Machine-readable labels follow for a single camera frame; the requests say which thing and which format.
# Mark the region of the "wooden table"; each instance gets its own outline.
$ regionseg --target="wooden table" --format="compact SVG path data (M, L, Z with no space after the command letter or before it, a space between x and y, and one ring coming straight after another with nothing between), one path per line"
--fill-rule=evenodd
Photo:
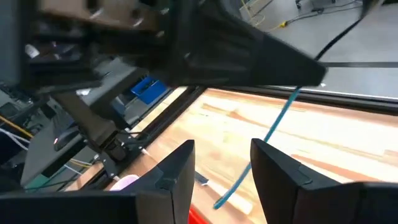
M174 91L134 130L144 129L183 89ZM284 100L207 90L148 148L126 174L143 175L187 139L195 140L196 170L226 188L249 162L252 138L264 138ZM398 182L398 117L293 103L269 143L312 169L339 182ZM76 190L101 168L97 164L68 189ZM192 204L212 223L265 223L251 173L237 193L253 204L249 215L219 195L195 184Z

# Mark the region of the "blue cable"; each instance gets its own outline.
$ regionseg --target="blue cable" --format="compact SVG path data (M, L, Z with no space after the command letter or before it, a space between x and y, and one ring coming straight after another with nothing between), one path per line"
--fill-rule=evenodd
M286 111L288 110L288 108L291 106L291 104L293 103L293 101L296 99L297 95L299 94L300 91L300 86L298 86L293 93L290 95L289 99L286 101L284 107L282 108L282 111L280 111L278 117L276 118L274 124L272 124L271 128L269 129L267 136L264 138L264 141L267 142L272 134L274 133L276 127L278 127L278 124L280 123L280 121L282 120L282 118L284 117L284 115L286 114ZM249 162L249 164L246 166L246 168L244 168L242 174L239 176L238 180L232 185L232 187L220 198L217 200L217 202L213 205L214 209L218 209L221 206L224 205L224 203L229 199L229 197L236 191L236 189L239 187L239 185L242 184L242 181L244 180L244 178L247 176L247 174L249 173L249 171L251 170L251 163Z

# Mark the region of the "blue block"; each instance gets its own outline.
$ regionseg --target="blue block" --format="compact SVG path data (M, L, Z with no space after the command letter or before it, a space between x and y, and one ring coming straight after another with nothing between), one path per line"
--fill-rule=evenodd
M151 77L146 77L131 89L142 102L149 105L162 93L166 91L167 87L159 80Z

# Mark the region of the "screw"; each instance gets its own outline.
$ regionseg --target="screw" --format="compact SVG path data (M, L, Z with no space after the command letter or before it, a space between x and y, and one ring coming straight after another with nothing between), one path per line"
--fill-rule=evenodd
M169 9L168 8L164 8L164 9L160 10L160 13L162 15L166 15L167 13L169 13Z
M161 37L163 37L164 36L164 31L159 31L157 34L156 34L156 37L157 38L161 38Z

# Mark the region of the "red object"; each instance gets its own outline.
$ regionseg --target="red object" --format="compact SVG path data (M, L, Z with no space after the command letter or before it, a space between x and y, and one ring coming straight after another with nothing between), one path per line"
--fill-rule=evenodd
M207 222L193 207L191 207L189 209L188 224L207 224Z

